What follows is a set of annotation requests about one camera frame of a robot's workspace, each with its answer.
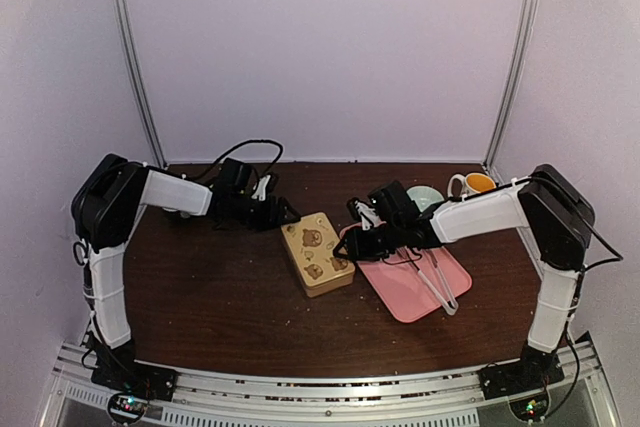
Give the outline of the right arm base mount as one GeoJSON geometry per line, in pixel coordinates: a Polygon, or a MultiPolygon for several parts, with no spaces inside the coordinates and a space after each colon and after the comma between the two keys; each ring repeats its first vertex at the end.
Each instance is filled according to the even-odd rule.
{"type": "Polygon", "coordinates": [[[488,364],[477,375],[486,400],[543,390],[565,379],[555,351],[545,353],[529,345],[523,347],[517,360],[488,364]]]}

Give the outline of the small white bowl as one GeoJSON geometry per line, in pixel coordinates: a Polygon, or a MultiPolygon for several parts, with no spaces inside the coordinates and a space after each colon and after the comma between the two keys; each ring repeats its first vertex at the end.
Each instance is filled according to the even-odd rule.
{"type": "Polygon", "coordinates": [[[171,218],[189,219],[192,216],[192,214],[189,212],[166,208],[166,207],[163,208],[163,211],[165,212],[166,215],[168,215],[171,218]]]}

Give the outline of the floral white mug yellow inside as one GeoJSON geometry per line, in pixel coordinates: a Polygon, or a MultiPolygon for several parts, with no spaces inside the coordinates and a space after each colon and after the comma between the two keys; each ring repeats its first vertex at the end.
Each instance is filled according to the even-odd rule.
{"type": "Polygon", "coordinates": [[[494,180],[482,173],[454,174],[447,185],[448,197],[470,196],[491,191],[497,187],[494,180]]]}

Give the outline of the rectangular tin box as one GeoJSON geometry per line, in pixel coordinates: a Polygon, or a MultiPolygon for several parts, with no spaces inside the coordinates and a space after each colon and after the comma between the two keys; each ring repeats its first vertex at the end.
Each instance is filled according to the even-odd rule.
{"type": "Polygon", "coordinates": [[[355,266],[347,260],[335,257],[330,251],[307,248],[300,252],[290,252],[289,257],[309,298],[318,297],[353,282],[355,266]]]}

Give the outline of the clear plastic tongs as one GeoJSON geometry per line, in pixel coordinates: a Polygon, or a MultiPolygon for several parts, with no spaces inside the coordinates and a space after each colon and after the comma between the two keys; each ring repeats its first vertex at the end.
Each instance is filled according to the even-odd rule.
{"type": "Polygon", "coordinates": [[[459,304],[434,252],[432,250],[416,251],[409,249],[407,260],[445,313],[448,316],[455,315],[459,304]]]}

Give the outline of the light blue striped bowl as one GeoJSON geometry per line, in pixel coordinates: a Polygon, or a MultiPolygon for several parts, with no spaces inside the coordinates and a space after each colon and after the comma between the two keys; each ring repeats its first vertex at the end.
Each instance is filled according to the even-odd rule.
{"type": "Polygon", "coordinates": [[[445,200],[441,192],[431,186],[416,185],[407,189],[407,195],[416,204],[420,212],[445,200]]]}

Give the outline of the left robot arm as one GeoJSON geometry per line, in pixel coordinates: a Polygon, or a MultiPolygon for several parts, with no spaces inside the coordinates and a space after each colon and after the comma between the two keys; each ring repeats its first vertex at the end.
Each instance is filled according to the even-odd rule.
{"type": "Polygon", "coordinates": [[[157,207],[189,217],[232,221],[254,231],[289,227],[302,214],[287,198],[275,194],[276,175],[265,173],[249,182],[254,168],[227,159],[219,173],[200,183],[106,155],[73,198],[75,233],[85,248],[84,295],[92,312],[93,330],[110,349],[132,340],[124,294],[124,255],[142,209],[157,207]]]}

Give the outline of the aluminium frame rail right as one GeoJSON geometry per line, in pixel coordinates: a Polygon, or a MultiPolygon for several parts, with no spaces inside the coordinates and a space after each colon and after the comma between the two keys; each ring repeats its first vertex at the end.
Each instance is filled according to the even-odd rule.
{"type": "Polygon", "coordinates": [[[509,119],[524,70],[526,53],[531,41],[538,5],[539,0],[522,0],[521,2],[519,21],[506,82],[501,95],[493,133],[483,162],[483,166],[489,172],[495,170],[498,153],[507,132],[509,119]]]}

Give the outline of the pink plastic tray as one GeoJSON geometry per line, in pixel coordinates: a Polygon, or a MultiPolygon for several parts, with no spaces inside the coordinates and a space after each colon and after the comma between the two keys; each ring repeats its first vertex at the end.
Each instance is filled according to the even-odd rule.
{"type": "MultiPolygon", "coordinates": [[[[436,255],[458,301],[472,287],[471,275],[447,249],[430,250],[436,255]]],[[[443,310],[407,258],[408,250],[403,249],[381,261],[356,263],[392,316],[402,323],[412,323],[438,309],[443,310]]]]}

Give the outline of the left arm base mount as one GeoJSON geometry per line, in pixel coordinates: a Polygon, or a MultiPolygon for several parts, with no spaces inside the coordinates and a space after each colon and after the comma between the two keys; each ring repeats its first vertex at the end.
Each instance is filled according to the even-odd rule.
{"type": "Polygon", "coordinates": [[[137,362],[133,340],[120,347],[110,348],[90,332],[87,349],[89,353],[96,354],[96,364],[91,369],[93,384],[146,400],[173,399],[177,372],[137,362]]]}

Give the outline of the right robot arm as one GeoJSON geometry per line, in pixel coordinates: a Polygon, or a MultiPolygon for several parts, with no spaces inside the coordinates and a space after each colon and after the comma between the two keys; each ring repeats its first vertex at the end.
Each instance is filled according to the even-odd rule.
{"type": "Polygon", "coordinates": [[[340,236],[333,253],[352,262],[375,262],[401,248],[426,251],[492,232],[517,230],[541,277],[528,332],[533,350],[513,366],[519,387],[535,387],[551,371],[547,354],[562,339],[577,304],[577,287],[593,236],[595,213],[586,198],[552,165],[488,192],[450,197],[418,207],[398,181],[353,198],[356,225],[340,236]]]}

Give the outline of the aluminium frame post left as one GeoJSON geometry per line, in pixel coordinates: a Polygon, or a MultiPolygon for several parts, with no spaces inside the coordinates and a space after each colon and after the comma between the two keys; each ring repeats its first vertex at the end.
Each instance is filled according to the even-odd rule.
{"type": "Polygon", "coordinates": [[[154,122],[151,106],[149,103],[139,55],[136,49],[134,33],[131,25],[131,19],[127,0],[113,0],[115,9],[116,24],[121,39],[125,67],[129,77],[134,97],[134,103],[137,108],[142,129],[151,150],[154,162],[159,167],[167,167],[167,160],[164,155],[163,148],[157,127],[154,122]]]}

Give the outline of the bear print tin lid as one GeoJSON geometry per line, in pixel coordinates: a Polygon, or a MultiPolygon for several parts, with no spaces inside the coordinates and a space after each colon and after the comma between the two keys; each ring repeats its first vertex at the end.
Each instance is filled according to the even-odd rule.
{"type": "Polygon", "coordinates": [[[339,241],[338,234],[324,212],[303,216],[297,223],[282,226],[281,232],[288,254],[307,248],[332,252],[339,241]]]}

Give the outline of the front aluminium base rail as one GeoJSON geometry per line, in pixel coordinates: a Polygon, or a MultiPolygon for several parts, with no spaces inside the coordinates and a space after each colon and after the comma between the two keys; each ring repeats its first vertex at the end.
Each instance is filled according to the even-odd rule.
{"type": "MultiPolygon", "coordinates": [[[[412,375],[354,378],[288,378],[207,372],[177,372],[170,401],[149,401],[132,426],[621,426],[604,369],[591,342],[558,352],[565,378],[544,388],[555,414],[544,422],[521,421],[519,397],[489,399],[483,366],[412,375]]],[[[91,383],[81,364],[84,346],[63,343],[36,426],[118,426],[107,413],[112,392],[91,383]]]]}

